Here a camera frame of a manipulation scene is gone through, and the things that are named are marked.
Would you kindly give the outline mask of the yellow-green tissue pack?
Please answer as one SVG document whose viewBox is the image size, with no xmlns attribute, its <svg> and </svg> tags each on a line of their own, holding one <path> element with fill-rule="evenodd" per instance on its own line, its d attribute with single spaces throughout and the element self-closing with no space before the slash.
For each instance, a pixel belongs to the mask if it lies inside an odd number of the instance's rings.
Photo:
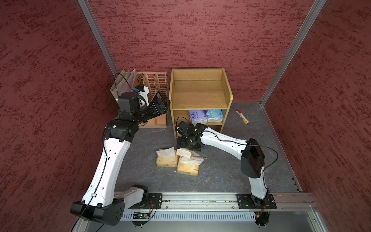
<svg viewBox="0 0 371 232">
<path fill-rule="evenodd" d="M 179 148 L 176 150 L 176 154 L 178 156 L 185 157 L 187 159 L 190 159 L 192 157 L 192 152 L 186 148 Z"/>
</svg>

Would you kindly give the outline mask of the yellow tissue box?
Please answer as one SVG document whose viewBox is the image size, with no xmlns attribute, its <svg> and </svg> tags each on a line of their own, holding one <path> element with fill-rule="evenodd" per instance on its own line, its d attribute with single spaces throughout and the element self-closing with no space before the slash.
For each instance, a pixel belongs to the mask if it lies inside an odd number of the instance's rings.
<svg viewBox="0 0 371 232">
<path fill-rule="evenodd" d="M 188 176 L 198 176 L 199 166 L 206 160 L 201 156 L 191 156 L 190 158 L 181 156 L 177 166 L 179 174 Z"/>
<path fill-rule="evenodd" d="M 174 147 L 168 149 L 160 149 L 156 152 L 157 167 L 176 168 L 178 165 L 178 155 Z"/>
</svg>

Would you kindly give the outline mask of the purple tissue pack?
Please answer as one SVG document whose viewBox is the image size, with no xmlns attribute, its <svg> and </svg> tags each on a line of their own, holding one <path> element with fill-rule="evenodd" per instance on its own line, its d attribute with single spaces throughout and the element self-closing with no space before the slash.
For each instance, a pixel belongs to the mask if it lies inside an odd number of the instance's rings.
<svg viewBox="0 0 371 232">
<path fill-rule="evenodd" d="M 188 115 L 193 125 L 208 123 L 207 114 L 203 110 L 188 110 Z"/>
</svg>

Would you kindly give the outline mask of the blue tissue pack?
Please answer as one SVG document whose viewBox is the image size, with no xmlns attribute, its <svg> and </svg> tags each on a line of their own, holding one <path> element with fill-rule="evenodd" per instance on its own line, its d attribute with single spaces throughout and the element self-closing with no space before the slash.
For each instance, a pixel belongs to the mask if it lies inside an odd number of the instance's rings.
<svg viewBox="0 0 371 232">
<path fill-rule="evenodd" d="M 222 122 L 223 113 L 222 110 L 205 110 L 208 122 Z"/>
</svg>

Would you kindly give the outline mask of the wooden three-tier shelf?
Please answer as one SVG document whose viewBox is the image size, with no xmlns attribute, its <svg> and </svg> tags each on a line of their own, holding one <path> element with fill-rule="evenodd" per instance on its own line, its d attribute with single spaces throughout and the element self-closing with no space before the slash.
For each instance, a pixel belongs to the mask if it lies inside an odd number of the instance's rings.
<svg viewBox="0 0 371 232">
<path fill-rule="evenodd" d="M 221 122 L 207 126 L 222 132 L 233 101 L 233 94 L 223 68 L 172 69 L 169 99 L 174 137 L 178 123 L 190 120 L 188 110 L 221 110 Z"/>
</svg>

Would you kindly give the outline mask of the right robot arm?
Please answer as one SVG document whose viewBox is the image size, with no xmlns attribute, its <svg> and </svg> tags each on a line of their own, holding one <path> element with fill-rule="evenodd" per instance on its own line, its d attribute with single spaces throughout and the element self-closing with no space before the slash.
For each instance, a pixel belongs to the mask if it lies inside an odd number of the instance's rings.
<svg viewBox="0 0 371 232">
<path fill-rule="evenodd" d="M 203 146 L 218 148 L 240 161 L 241 172 L 249 178 L 252 200 L 262 201 L 268 190 L 264 179 L 265 155 L 257 142 L 242 140 L 222 134 L 204 124 L 187 124 L 182 121 L 175 131 L 180 135 L 178 147 L 201 151 Z"/>
</svg>

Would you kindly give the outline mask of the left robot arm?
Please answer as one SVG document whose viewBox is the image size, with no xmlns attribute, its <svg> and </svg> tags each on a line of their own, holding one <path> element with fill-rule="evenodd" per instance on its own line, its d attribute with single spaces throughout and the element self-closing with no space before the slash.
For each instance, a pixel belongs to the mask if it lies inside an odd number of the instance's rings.
<svg viewBox="0 0 371 232">
<path fill-rule="evenodd" d="M 148 101 L 141 87 L 121 94 L 118 115 L 103 132 L 103 150 L 93 180 L 81 201 L 71 205 L 70 213 L 89 221 L 115 226 L 125 210 L 134 205 L 148 207 L 148 188 L 130 187 L 123 197 L 115 198 L 117 177 L 124 157 L 141 124 L 167 113 L 170 101 L 156 97 Z"/>
</svg>

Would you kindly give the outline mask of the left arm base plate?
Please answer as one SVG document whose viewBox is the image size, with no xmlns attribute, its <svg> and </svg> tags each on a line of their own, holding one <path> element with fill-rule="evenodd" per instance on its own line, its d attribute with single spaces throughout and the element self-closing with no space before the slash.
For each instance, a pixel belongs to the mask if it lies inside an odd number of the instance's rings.
<svg viewBox="0 0 371 232">
<path fill-rule="evenodd" d="M 161 209 L 162 193 L 145 193 L 141 202 L 133 205 L 130 209 Z"/>
</svg>

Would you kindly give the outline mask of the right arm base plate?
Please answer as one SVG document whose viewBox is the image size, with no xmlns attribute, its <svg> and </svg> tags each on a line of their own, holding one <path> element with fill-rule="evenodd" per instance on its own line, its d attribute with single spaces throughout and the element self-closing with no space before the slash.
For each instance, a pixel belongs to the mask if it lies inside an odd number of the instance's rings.
<svg viewBox="0 0 371 232">
<path fill-rule="evenodd" d="M 277 209 L 275 199 L 270 193 L 267 193 L 264 199 L 255 197 L 252 194 L 237 194 L 236 197 L 239 209 Z"/>
</svg>

